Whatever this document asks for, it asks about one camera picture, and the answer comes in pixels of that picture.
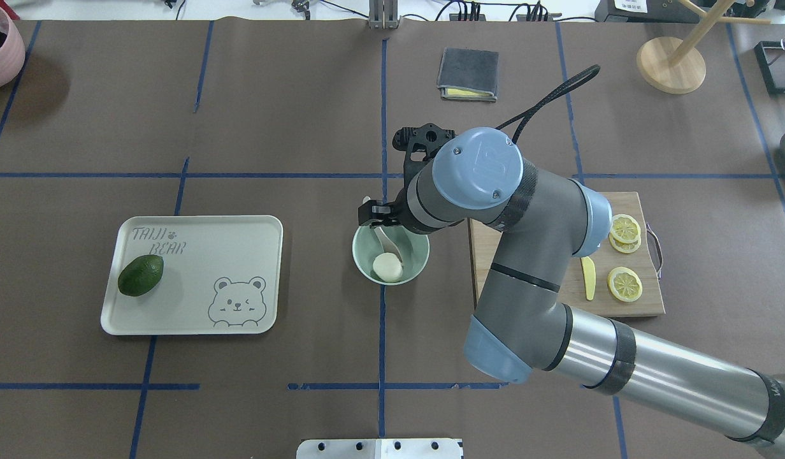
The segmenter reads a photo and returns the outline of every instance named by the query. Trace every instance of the black cable wire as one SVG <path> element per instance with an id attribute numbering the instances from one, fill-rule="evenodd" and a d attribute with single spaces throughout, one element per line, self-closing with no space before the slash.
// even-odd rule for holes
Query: black cable wire
<path id="1" fill-rule="evenodd" d="M 528 3 L 521 3 L 521 4 L 517 5 L 517 6 L 515 6 L 514 11 L 512 11 L 512 15 L 510 15 L 508 17 L 508 21 L 507 22 L 511 22 L 512 21 L 512 19 L 514 18 L 514 15 L 517 14 L 517 10 L 520 9 L 522 6 L 526 7 L 526 17 L 529 16 L 529 13 L 531 13 L 531 5 L 529 5 Z"/>
<path id="2" fill-rule="evenodd" d="M 177 6 L 177 14 L 175 15 L 175 20 L 178 20 L 178 18 L 180 18 L 180 10 L 183 9 L 183 5 L 185 4 L 186 4 L 186 0 L 183 0 L 183 3 L 180 3 L 180 6 Z"/>
<path id="3" fill-rule="evenodd" d="M 364 13 L 360 13 L 360 12 L 358 12 L 356 10 L 351 10 L 350 8 L 344 8 L 344 6 L 336 5 L 335 3 L 328 2 L 328 0 L 319 0 L 319 2 L 326 3 L 326 4 L 330 5 L 330 6 L 335 6 L 335 8 L 343 9 L 344 11 L 349 11 L 352 14 L 360 15 L 360 17 L 363 17 L 363 18 L 370 18 L 368 15 L 366 15 Z"/>
<path id="4" fill-rule="evenodd" d="M 443 6 L 443 8 L 441 8 L 441 11 L 438 12 L 438 14 L 435 17 L 435 20 L 439 20 L 439 18 L 441 18 L 441 15 L 443 14 L 443 12 L 446 11 L 446 8 L 448 8 L 452 3 L 457 3 L 457 18 L 458 19 L 460 19 L 460 6 L 461 5 L 463 5 L 463 15 L 465 16 L 465 15 L 468 14 L 468 11 L 466 10 L 466 2 L 463 2 L 463 0 L 450 0 L 448 3 L 446 3 Z"/>
<path id="5" fill-rule="evenodd" d="M 408 15 L 402 15 L 402 17 L 418 17 L 418 18 L 422 18 L 423 20 L 429 22 L 428 18 L 422 17 L 422 15 L 408 14 Z"/>
<path id="6" fill-rule="evenodd" d="M 593 17 L 563 17 L 563 18 L 555 18 L 555 20 L 553 20 L 553 21 L 554 22 L 561 22 L 561 21 L 564 21 L 564 20 L 572 20 L 573 18 L 588 18 L 589 20 L 592 20 L 594 22 L 599 22 L 598 20 L 596 20 L 596 18 L 593 18 Z"/>
<path id="7" fill-rule="evenodd" d="M 543 108 L 544 105 L 546 105 L 548 102 L 553 101 L 553 99 L 564 96 L 565 94 L 568 94 L 570 91 L 573 91 L 578 87 L 581 87 L 582 85 L 586 84 L 588 81 L 591 81 L 592 78 L 594 78 L 596 75 L 599 74 L 599 70 L 600 70 L 599 65 L 591 65 L 587 69 L 582 70 L 582 72 L 579 72 L 574 76 L 571 76 L 571 78 L 569 78 L 563 84 L 559 85 L 553 91 L 548 93 L 548 95 L 545 96 L 541 101 L 537 102 L 537 104 L 535 104 L 534 107 L 531 107 L 529 108 L 529 110 L 526 110 L 523 113 L 520 113 L 518 116 L 509 119 L 508 121 L 499 125 L 495 129 L 502 130 L 503 128 L 505 128 L 509 124 L 512 124 L 518 119 L 522 119 L 522 121 L 520 121 L 520 124 L 517 126 L 517 129 L 514 130 L 514 135 L 512 136 L 512 142 L 517 143 L 517 139 L 520 138 L 520 134 L 523 132 L 523 128 L 526 127 L 531 117 L 535 116 L 535 114 L 541 108 Z"/>
<path id="8" fill-rule="evenodd" d="M 522 3 L 486 3 L 486 2 L 479 2 L 479 5 L 486 5 L 486 6 L 520 6 Z"/>

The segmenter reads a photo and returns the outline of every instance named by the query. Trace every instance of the lemon slice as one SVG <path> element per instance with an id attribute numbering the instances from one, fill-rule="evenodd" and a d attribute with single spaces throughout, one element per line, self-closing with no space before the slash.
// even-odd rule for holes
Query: lemon slice
<path id="1" fill-rule="evenodd" d="M 637 219 L 623 213 L 614 215 L 610 235 L 614 236 L 617 243 L 633 244 L 640 238 L 641 232 Z"/>
<path id="2" fill-rule="evenodd" d="M 633 270 L 624 266 L 608 273 L 608 288 L 620 302 L 632 303 L 642 296 L 642 281 Z"/>
<path id="3" fill-rule="evenodd" d="M 642 245 L 641 238 L 638 238 L 635 243 L 631 244 L 620 243 L 620 241 L 617 241 L 613 235 L 608 235 L 608 240 L 610 241 L 610 246 L 615 248 L 617 252 L 621 253 L 634 253 L 635 251 L 639 250 L 639 247 Z"/>

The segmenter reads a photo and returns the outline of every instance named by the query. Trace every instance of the black band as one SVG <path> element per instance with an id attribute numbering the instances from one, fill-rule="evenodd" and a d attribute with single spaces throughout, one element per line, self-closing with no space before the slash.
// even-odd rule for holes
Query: black band
<path id="1" fill-rule="evenodd" d="M 761 374 L 750 368 L 751 372 L 758 375 L 766 386 L 766 394 L 768 396 L 768 407 L 766 409 L 766 419 L 760 425 L 760 429 L 756 433 L 752 433 L 748 437 L 734 439 L 727 437 L 731 441 L 748 442 L 753 446 L 768 446 L 774 444 L 775 439 L 779 437 L 785 429 L 785 391 L 783 386 L 773 377 Z"/>
<path id="2" fill-rule="evenodd" d="M 540 288 L 545 288 L 546 290 L 551 290 L 553 293 L 559 293 L 559 285 L 553 284 L 552 282 L 548 282 L 547 280 L 535 278 L 535 276 L 521 273 L 518 270 L 513 270 L 507 266 L 503 266 L 497 263 L 492 263 L 492 270 L 497 271 L 498 273 L 506 274 L 506 276 L 520 279 L 523 282 L 529 282 L 529 284 L 536 285 Z"/>
<path id="3" fill-rule="evenodd" d="M 523 159 L 523 178 L 520 180 L 520 185 L 517 190 L 512 193 L 506 207 L 500 215 L 488 223 L 487 226 L 494 228 L 500 232 L 508 230 L 515 226 L 518 221 L 526 214 L 526 209 L 529 208 L 531 199 L 535 197 L 535 189 L 537 188 L 537 166 L 533 165 L 529 160 Z"/>
<path id="4" fill-rule="evenodd" d="M 562 357 L 565 355 L 565 351 L 568 350 L 568 345 L 571 343 L 571 329 L 573 328 L 573 313 L 571 313 L 571 306 L 568 306 L 565 303 L 561 303 L 562 306 L 565 308 L 565 334 L 562 337 L 562 345 L 559 346 L 559 351 L 556 351 L 556 356 L 554 356 L 554 360 L 550 363 L 546 368 L 543 368 L 544 372 L 550 372 L 556 366 L 559 365 L 559 362 L 562 362 Z"/>
<path id="5" fill-rule="evenodd" d="M 625 387 L 631 380 L 633 370 L 637 367 L 637 337 L 633 334 L 633 328 L 624 323 L 611 320 L 616 331 L 616 353 L 614 362 L 611 364 L 608 374 L 602 381 L 594 386 L 585 386 L 587 389 L 595 389 L 605 395 L 614 395 Z"/>

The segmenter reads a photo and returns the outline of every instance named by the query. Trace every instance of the green bowl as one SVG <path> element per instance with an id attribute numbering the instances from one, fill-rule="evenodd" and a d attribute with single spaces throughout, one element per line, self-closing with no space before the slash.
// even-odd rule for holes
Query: green bowl
<path id="1" fill-rule="evenodd" d="M 384 282 L 373 272 L 373 261 L 376 256 L 384 253 L 375 232 L 369 226 L 360 226 L 352 236 L 352 260 L 364 277 L 381 285 L 401 285 L 415 279 L 424 270 L 429 259 L 429 238 L 427 235 L 416 235 L 403 226 L 385 226 L 384 233 L 401 252 L 404 261 L 404 276 L 398 282 Z"/>

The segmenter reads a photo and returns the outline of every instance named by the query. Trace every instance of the white tray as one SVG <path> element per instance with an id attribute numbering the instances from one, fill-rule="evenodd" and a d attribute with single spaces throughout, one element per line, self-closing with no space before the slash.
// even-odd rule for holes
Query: white tray
<path id="1" fill-rule="evenodd" d="M 119 273 L 148 253 L 163 257 L 160 282 L 141 296 L 120 293 Z M 118 230 L 101 326 L 112 335 L 265 332 L 277 319 L 281 259 L 272 215 L 130 218 Z"/>

